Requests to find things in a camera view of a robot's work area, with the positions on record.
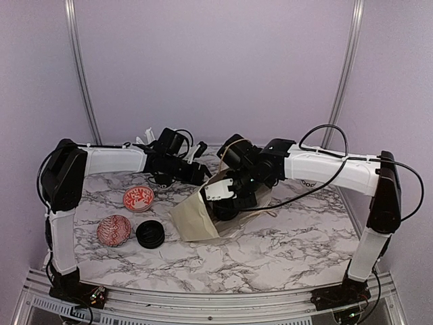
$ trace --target white wall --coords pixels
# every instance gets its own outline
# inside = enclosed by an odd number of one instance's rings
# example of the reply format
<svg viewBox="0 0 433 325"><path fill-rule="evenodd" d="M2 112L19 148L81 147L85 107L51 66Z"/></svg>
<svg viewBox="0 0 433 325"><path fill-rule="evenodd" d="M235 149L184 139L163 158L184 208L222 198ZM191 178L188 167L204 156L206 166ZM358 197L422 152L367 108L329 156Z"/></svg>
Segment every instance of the white wall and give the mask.
<svg viewBox="0 0 433 325"><path fill-rule="evenodd" d="M393 237L385 265L412 324L433 323L433 1L366 1L355 67L339 126L350 151L394 153L417 169L426 201ZM419 185L400 171L403 213L417 204ZM369 199L349 193L365 224Z"/></svg>
<svg viewBox="0 0 433 325"><path fill-rule="evenodd" d="M46 253L39 165L62 137L91 134L63 1L2 1L0 27L0 323L9 324L28 268Z"/></svg>
<svg viewBox="0 0 433 325"><path fill-rule="evenodd" d="M353 1L76 1L101 136L300 139L329 119ZM320 143L317 134L312 142Z"/></svg>

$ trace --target gray veining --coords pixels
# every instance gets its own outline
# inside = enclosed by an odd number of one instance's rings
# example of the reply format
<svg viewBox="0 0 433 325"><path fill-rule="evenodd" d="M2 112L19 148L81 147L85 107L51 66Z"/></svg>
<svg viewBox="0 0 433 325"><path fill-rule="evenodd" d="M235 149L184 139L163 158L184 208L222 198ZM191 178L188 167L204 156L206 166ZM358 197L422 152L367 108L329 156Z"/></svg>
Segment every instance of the gray veining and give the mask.
<svg viewBox="0 0 433 325"><path fill-rule="evenodd" d="M211 148L200 159L215 173L218 158ZM158 190L142 173L106 173L85 179L76 210L75 252L81 278L101 284L193 293L250 293L287 290L341 281L358 239L337 192L328 188L270 213L262 213L234 238L200 243L180 240L168 210L195 187L175 183ZM155 202L145 213L122 203L131 186L149 185ZM302 193L298 181L280 183L273 202ZM164 225L165 243L155 250L139 246L134 233L122 246L97 240L105 217L120 214L133 227L155 219Z"/></svg>

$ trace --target white marble surface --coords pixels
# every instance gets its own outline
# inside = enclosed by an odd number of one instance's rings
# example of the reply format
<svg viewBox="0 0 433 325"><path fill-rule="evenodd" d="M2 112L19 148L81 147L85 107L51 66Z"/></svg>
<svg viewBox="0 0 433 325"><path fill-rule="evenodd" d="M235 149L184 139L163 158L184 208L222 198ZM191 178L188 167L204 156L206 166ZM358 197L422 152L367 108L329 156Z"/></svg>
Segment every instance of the white marble surface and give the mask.
<svg viewBox="0 0 433 325"><path fill-rule="evenodd" d="M214 148L200 160L215 172ZM155 190L145 213L123 207L122 196L133 185L147 185L147 175L106 173L86 178L76 210L75 252L81 278L100 284L168 292L250 293L288 290L341 281L358 239L338 194L333 189L262 213L235 238L186 243L180 240L168 210L194 186L176 183ZM273 191L279 202L306 189L297 181L280 183ZM155 219L164 225L165 243L141 247L134 233L118 248L102 246L96 228L113 214L129 218L133 229Z"/></svg>

